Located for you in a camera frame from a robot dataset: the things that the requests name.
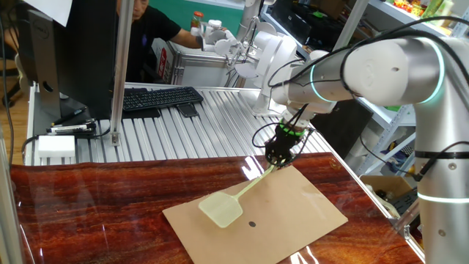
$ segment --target black phone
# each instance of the black phone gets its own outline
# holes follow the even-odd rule
[[[176,105],[176,108],[184,117],[199,116],[199,113],[197,112],[196,108],[193,106],[192,103],[181,103]]]

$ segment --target wall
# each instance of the wall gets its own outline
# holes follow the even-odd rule
[[[200,11],[204,13],[204,21],[209,21],[209,19],[221,20],[223,25],[236,35],[241,16],[243,15],[242,10],[186,0],[149,0],[149,5],[165,13],[170,19],[186,30],[191,29],[193,12]]]

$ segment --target metal pole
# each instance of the metal pole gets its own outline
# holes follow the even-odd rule
[[[259,15],[259,9],[261,7],[260,0],[246,0],[244,10],[243,10],[243,17],[241,18],[240,27],[237,30],[236,39],[241,40],[247,33],[249,24],[251,23],[251,19],[255,16]],[[251,40],[252,32],[249,32],[248,38],[246,41]]]
[[[3,264],[24,263],[20,225],[13,197],[7,148],[0,126],[0,253]]]
[[[369,0],[357,0],[355,6],[353,6],[352,12],[350,13],[347,22],[345,23],[344,29],[339,36],[339,39],[334,46],[334,50],[338,48],[345,47],[349,44],[350,39],[353,36],[353,32],[357,28],[358,23],[360,22],[363,13],[365,12],[366,7],[368,6]]]
[[[132,26],[133,0],[122,0],[119,12],[119,31],[116,49],[116,76],[114,79],[114,97],[111,115],[111,144],[119,145],[122,107],[124,103],[125,75],[129,54],[130,30]]]

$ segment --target teal light ring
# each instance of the teal light ring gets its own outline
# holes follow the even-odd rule
[[[440,49],[437,47],[436,44],[434,44],[432,41],[429,41],[427,39],[422,39],[422,40],[426,40],[427,43],[429,43],[432,48],[435,50],[435,53],[437,54],[437,57],[438,57],[438,63],[440,64],[440,78],[438,79],[438,84],[435,88],[435,91],[433,91],[432,95],[430,95],[430,97],[428,97],[425,101],[423,102],[420,102],[418,104],[421,104],[421,103],[428,103],[430,102],[433,98],[435,98],[435,96],[437,96],[437,94],[439,93],[439,91],[441,90],[441,87],[443,86],[443,80],[445,78],[445,61],[443,59],[443,55],[441,54],[441,51]]]
[[[313,65],[313,67],[311,68],[311,75],[309,76],[309,81],[310,81],[310,84],[311,84],[311,88],[313,88],[314,93],[315,93],[315,94],[317,95],[317,97],[320,98],[321,100],[324,100],[324,101],[329,102],[329,103],[335,103],[336,101],[328,100],[328,99],[324,98],[323,96],[321,96],[321,95],[317,92],[316,87],[314,87],[314,81],[313,81],[314,67],[316,67],[316,65]]]

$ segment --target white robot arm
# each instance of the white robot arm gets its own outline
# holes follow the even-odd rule
[[[443,39],[469,67],[469,43]],[[290,68],[272,81],[273,99],[287,106],[266,158],[284,160],[300,142],[309,120],[340,100],[362,96],[379,106],[413,104],[416,110],[416,168],[426,263],[469,260],[469,91],[462,70],[440,44],[424,38],[382,40],[364,45],[345,60],[342,51],[321,62]],[[300,109],[296,123],[294,120]]]

